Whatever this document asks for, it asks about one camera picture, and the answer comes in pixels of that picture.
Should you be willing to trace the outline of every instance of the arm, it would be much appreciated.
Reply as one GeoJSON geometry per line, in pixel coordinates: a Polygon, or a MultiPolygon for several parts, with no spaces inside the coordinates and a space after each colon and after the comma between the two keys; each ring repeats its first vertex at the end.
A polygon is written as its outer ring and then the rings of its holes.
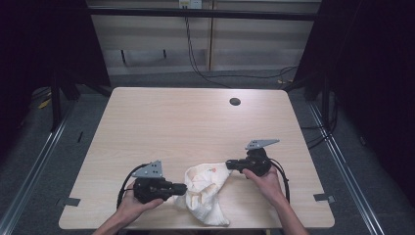
{"type": "Polygon", "coordinates": [[[293,211],[293,208],[285,198],[281,190],[277,173],[278,171],[274,167],[270,168],[269,171],[261,177],[256,176],[248,169],[243,170],[243,174],[256,184],[261,194],[275,208],[278,217],[280,218],[281,225],[287,235],[308,234],[296,213],[293,211]]]}
{"type": "Polygon", "coordinates": [[[146,210],[154,209],[163,203],[162,199],[154,199],[150,203],[141,204],[134,197],[132,187],[133,183],[128,185],[116,212],[93,233],[94,235],[116,234],[119,229],[136,220],[146,210]]]}

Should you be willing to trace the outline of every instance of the gray floor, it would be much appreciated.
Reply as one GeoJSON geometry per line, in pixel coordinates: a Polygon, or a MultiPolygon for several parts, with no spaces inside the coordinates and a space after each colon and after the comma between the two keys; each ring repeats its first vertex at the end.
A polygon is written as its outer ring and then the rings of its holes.
{"type": "MultiPolygon", "coordinates": [[[[216,71],[214,75],[255,75],[270,76],[277,70],[238,70],[216,71]]],[[[282,78],[252,78],[224,76],[210,78],[232,88],[280,89],[287,85],[293,73],[282,78]]],[[[224,88],[201,78],[194,72],[169,72],[152,74],[119,74],[111,77],[113,87],[211,87],[224,88]]],[[[59,228],[58,221],[63,208],[57,205],[59,199],[69,196],[71,187],[82,165],[92,141],[108,98],[94,91],[79,87],[82,95],[74,104],[68,123],[50,160],[46,164],[35,185],[34,191],[24,207],[13,234],[90,234],[91,231],[66,231],[59,228]]],[[[302,96],[303,90],[289,93],[300,126],[314,126],[310,108],[302,96]]],[[[21,128],[20,138],[9,153],[8,159],[0,166],[0,212],[4,214],[15,198],[20,185],[40,153],[43,143],[49,136],[51,127],[51,107],[37,109],[40,100],[34,100],[31,112],[21,128]]],[[[69,102],[64,99],[64,106],[69,102]]],[[[303,136],[308,145],[315,143],[321,133],[318,129],[304,129],[303,136]]],[[[340,107],[338,126],[334,132],[340,148],[344,152],[349,167],[374,209],[386,234],[414,234],[415,211],[407,203],[405,196],[396,184],[380,167],[376,155],[370,147],[363,146],[360,134],[347,119],[340,107]]],[[[310,150],[323,188],[327,195],[336,198],[331,209],[336,220],[334,227],[314,229],[311,234],[370,234],[361,213],[351,197],[325,143],[310,150]]]]}

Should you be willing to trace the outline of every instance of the black circular hole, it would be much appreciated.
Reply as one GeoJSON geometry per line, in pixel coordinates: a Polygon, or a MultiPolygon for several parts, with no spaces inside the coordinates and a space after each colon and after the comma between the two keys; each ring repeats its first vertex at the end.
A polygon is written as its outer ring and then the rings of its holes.
{"type": "Polygon", "coordinates": [[[231,103],[233,106],[239,106],[241,105],[241,100],[238,98],[232,98],[229,100],[229,103],[231,103]]]}

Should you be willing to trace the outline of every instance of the wooden table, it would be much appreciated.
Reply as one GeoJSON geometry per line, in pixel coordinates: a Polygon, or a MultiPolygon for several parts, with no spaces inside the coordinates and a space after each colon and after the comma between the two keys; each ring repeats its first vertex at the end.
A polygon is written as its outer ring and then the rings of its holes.
{"type": "MultiPolygon", "coordinates": [[[[60,220],[64,229],[99,227],[115,212],[117,193],[137,165],[161,160],[163,176],[181,183],[191,166],[246,156],[253,139],[280,139],[265,147],[290,180],[291,204],[305,227],[334,225],[287,93],[276,90],[117,88],[107,105],[60,220]],[[231,98],[241,101],[230,104],[231,98]]],[[[228,228],[281,227],[276,212],[245,175],[234,171],[219,191],[228,228]]],[[[211,228],[172,198],[146,211],[130,228],[211,228]]]]}

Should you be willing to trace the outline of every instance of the white cloth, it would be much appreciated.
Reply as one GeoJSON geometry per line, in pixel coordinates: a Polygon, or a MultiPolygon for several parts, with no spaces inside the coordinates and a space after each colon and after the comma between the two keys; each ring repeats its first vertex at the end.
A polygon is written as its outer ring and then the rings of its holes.
{"type": "Polygon", "coordinates": [[[229,220],[220,209],[217,193],[231,172],[225,163],[190,167],[184,175],[187,192],[177,197],[175,204],[187,207],[194,217],[206,225],[229,225],[229,220]]]}

